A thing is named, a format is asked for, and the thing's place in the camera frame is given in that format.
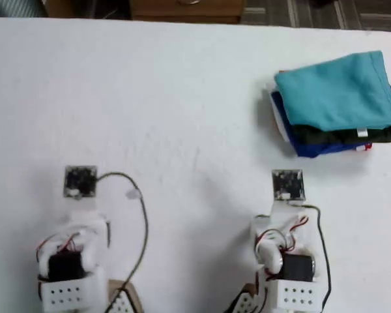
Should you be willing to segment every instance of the white tabletop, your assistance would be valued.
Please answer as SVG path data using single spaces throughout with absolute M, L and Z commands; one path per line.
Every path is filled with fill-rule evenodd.
M 253 282 L 249 221 L 270 211 L 275 168 L 303 169 L 322 209 L 326 312 L 391 312 L 391 144 L 296 158 L 263 92 L 280 69 L 368 50 L 391 83 L 391 33 L 0 19 L 0 312 L 40 312 L 34 249 L 65 210 L 67 164 L 140 184 L 151 229 L 134 284 L 148 313 L 222 312 Z M 98 189 L 112 278 L 143 237 L 128 188 Z

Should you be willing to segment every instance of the teal shirt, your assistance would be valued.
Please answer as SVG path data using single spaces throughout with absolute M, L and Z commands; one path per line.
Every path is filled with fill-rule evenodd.
M 282 72 L 275 80 L 292 125 L 327 132 L 391 126 L 391 89 L 381 51 Z

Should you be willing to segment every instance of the wire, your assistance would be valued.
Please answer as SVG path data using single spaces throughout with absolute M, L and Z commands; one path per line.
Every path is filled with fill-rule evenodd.
M 330 264 L 328 262 L 325 238 L 323 237 L 323 232 L 321 231 L 321 225 L 320 225 L 321 211 L 320 211 L 320 208 L 316 207 L 315 205 L 309 205 L 309 204 L 296 205 L 296 204 L 293 204 L 293 203 L 288 203 L 288 204 L 293 206 L 293 207 L 303 207 L 303 208 L 306 208 L 306 209 L 314 209 L 314 210 L 317 211 L 317 227 L 318 227 L 319 233 L 320 233 L 321 244 L 323 246 L 323 252 L 325 253 L 326 269 L 327 269 L 327 280 L 328 280 L 328 289 L 327 289 L 327 293 L 325 295 L 325 298 L 323 299 L 323 305 L 322 305 L 322 310 L 321 310 L 321 312 L 323 312 L 323 310 L 325 309 L 328 297 L 330 296 L 330 293 L 332 292 L 332 277 L 330 275 Z
M 37 248 L 36 248 L 36 262 L 39 262 L 39 251 L 40 249 L 42 249 L 42 247 L 49 241 L 51 240 L 53 237 L 55 237 L 57 234 L 54 233 L 53 235 L 50 235 L 48 238 L 46 238 L 45 240 L 43 240 L 43 242 L 41 242 Z
M 140 193 L 140 199 L 139 200 L 141 202 L 143 219 L 145 221 L 145 236 L 143 238 L 143 244 L 142 244 L 141 253 L 139 255 L 138 260 L 135 263 L 135 266 L 131 270 L 131 272 L 128 275 L 128 277 L 126 278 L 126 280 L 122 283 L 122 286 L 120 288 L 118 288 L 118 292 L 117 292 L 116 296 L 113 298 L 112 302 L 108 305 L 107 309 L 104 311 L 105 313 L 108 313 L 110 311 L 110 309 L 114 305 L 114 303 L 115 303 L 116 299 L 118 298 L 118 296 L 120 296 L 121 292 L 123 290 L 125 290 L 125 287 L 130 282 L 130 280 L 132 279 L 133 275 L 135 274 L 135 272 L 138 270 L 139 266 L 141 265 L 143 256 L 144 256 L 145 251 L 146 251 L 146 247 L 147 247 L 147 243 L 148 243 L 148 236 L 149 236 L 149 222 L 148 222 L 148 216 L 147 216 L 147 213 L 146 213 L 146 206 L 145 206 L 145 202 L 143 201 L 143 194 L 142 194 L 141 190 L 139 189 L 138 184 L 136 184 L 136 182 L 129 175 L 127 175 L 125 173 L 122 173 L 120 171 L 111 171 L 109 173 L 101 175 L 99 178 L 97 178 L 97 183 L 99 181 L 107 178 L 107 177 L 110 177 L 110 176 L 121 176 L 121 177 L 126 178 L 127 180 L 130 181 L 130 183 L 133 185 L 133 187 L 137 191 L 139 191 L 139 193 Z
M 73 244 L 74 244 L 74 242 L 73 242 L 72 240 L 73 240 L 73 238 L 74 238 L 75 236 L 77 236 L 77 235 L 79 235 L 79 234 L 80 234 L 80 233 L 73 233 L 73 234 L 65 241 L 65 243 L 62 244 L 60 248 L 58 248 L 58 251 L 57 251 L 57 252 L 61 252 L 61 251 L 65 250 L 65 249 L 68 247 L 68 245 L 69 245 L 70 243 L 73 243 Z
M 269 228 L 268 230 L 265 230 L 261 235 L 259 235 L 258 238 L 256 239 L 255 247 L 257 247 L 259 242 L 264 238 L 264 236 L 271 231 L 275 231 L 282 237 L 282 239 L 284 240 L 285 248 L 287 248 L 287 239 L 285 238 L 284 234 L 280 230 L 277 230 L 276 228 Z
M 292 244 L 289 248 L 287 248 L 287 249 L 285 250 L 286 252 L 291 252 L 291 251 L 293 251 L 293 250 L 295 249 L 295 245 L 296 245 L 297 242 L 296 242 L 295 237 L 294 237 L 294 235 L 293 235 L 293 231 L 294 231 L 296 228 L 298 228 L 298 227 L 300 227 L 300 226 L 303 226 L 303 225 L 307 224 L 307 223 L 308 223 L 308 220 L 309 220 L 308 216 L 303 216 L 302 218 L 300 218 L 300 221 L 299 221 L 298 224 L 295 224 L 294 226 L 292 226 L 292 227 L 289 229 L 289 234 L 291 235 L 291 240 L 292 240 L 293 244 Z

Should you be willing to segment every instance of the wooden drawer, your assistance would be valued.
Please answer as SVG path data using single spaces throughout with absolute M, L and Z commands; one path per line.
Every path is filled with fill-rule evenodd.
M 232 16 L 242 14 L 244 0 L 131 0 L 134 19 L 148 16 Z
M 238 24 L 240 16 L 134 16 L 134 20 L 147 22 Z

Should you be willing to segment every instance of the stack of folded clothes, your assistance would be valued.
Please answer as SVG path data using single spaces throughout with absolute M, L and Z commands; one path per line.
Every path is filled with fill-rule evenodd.
M 281 72 L 275 80 L 276 119 L 298 156 L 391 142 L 391 86 L 380 51 Z

